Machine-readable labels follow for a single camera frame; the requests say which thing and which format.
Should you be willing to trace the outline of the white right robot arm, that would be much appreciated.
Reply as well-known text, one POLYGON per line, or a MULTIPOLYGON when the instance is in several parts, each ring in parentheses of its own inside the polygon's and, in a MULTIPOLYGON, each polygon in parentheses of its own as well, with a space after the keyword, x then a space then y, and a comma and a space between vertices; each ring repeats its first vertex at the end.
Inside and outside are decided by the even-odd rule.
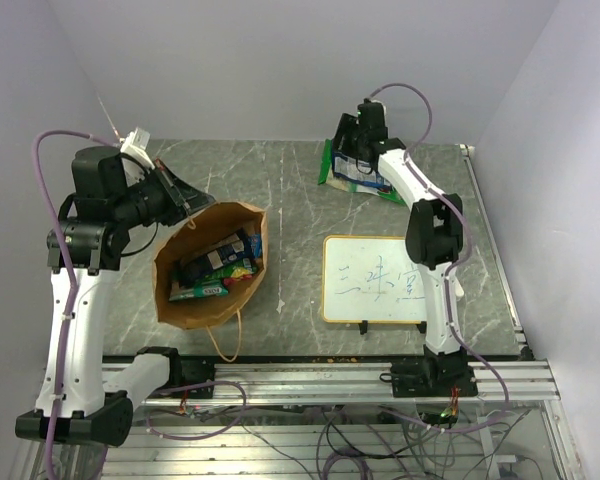
POLYGON ((475 396, 474 371, 459 333, 456 270, 468 227, 459 195, 447 194, 416 166, 404 143, 392 138, 386 108, 366 98, 354 115, 344 113, 331 140, 332 161, 351 160, 361 174, 379 176, 409 209, 405 248, 424 290, 424 357, 420 374, 402 374, 394 384, 418 395, 475 396))

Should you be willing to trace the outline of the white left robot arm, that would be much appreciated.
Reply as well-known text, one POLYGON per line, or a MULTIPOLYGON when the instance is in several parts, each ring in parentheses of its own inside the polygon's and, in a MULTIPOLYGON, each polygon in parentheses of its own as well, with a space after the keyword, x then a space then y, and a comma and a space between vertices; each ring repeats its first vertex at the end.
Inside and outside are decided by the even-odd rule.
POLYGON ((172 397, 184 383, 180 355, 171 347, 144 347, 128 367, 103 379, 104 323, 130 232, 176 225, 215 199, 160 160, 143 163, 115 147, 78 151, 71 170, 75 190, 47 237, 55 305, 45 380, 34 409, 17 418, 15 433, 117 447, 144 400, 154 392, 172 397))

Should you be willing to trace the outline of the dark blue snack packet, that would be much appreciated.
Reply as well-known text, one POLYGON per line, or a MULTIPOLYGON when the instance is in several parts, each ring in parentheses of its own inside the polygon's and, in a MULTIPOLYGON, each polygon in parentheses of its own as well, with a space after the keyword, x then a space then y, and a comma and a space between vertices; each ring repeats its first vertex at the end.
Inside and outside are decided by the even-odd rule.
POLYGON ((184 262, 178 271, 178 280, 183 284, 193 284, 231 263, 251 255, 251 247, 246 234, 236 232, 206 253, 184 262))
POLYGON ((391 184, 363 160, 334 151, 331 153, 331 172, 334 178, 354 187, 356 191, 390 193, 391 184))

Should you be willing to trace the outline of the green Chiuba chips bag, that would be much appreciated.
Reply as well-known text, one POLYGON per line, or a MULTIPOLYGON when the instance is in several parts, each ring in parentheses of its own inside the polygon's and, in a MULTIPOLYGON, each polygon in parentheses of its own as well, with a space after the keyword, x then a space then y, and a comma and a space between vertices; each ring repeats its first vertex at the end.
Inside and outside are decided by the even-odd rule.
POLYGON ((405 201, 402 199, 402 197, 399 195, 399 193, 393 188, 392 185, 391 185, 392 190, 390 193, 382 193, 382 192, 371 193, 371 192, 364 191, 364 190, 356 191, 354 187, 350 186, 346 182, 334 178, 332 175, 332 172, 331 172, 331 153, 332 152, 333 152, 332 151, 332 141, 330 139, 327 139, 325 141, 323 152, 322 152, 322 157, 321 157, 320 173, 319 173, 319 178, 318 178, 319 185, 327 184, 336 189, 339 189, 339 190, 342 190, 342 191, 345 191, 348 193, 370 194, 370 195, 391 201, 391 202, 399 204, 399 205, 405 205, 405 201))

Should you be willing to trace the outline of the brown paper bag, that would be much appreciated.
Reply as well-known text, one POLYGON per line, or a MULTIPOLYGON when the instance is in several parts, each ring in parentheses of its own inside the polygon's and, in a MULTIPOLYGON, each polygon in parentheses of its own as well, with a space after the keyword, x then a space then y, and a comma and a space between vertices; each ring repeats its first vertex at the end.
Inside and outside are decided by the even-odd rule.
POLYGON ((244 202, 216 203, 177 228, 157 249, 152 267, 157 320, 182 330, 205 330, 216 352, 220 353, 212 329, 237 317, 238 331, 243 331, 242 311, 264 280, 267 267, 267 212, 244 202), (172 278, 181 261, 207 252, 213 244, 241 227, 248 234, 261 236, 262 255, 256 260, 258 271, 250 279, 231 285, 225 296, 171 302, 172 278))

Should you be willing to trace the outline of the yellow green snack packet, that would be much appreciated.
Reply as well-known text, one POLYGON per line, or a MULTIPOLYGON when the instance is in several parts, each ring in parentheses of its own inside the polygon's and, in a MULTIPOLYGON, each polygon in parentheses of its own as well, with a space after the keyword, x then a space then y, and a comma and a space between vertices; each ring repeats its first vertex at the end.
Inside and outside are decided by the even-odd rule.
POLYGON ((205 281, 218 281, 223 286, 250 279, 257 272, 254 266, 227 265, 207 275, 205 281))

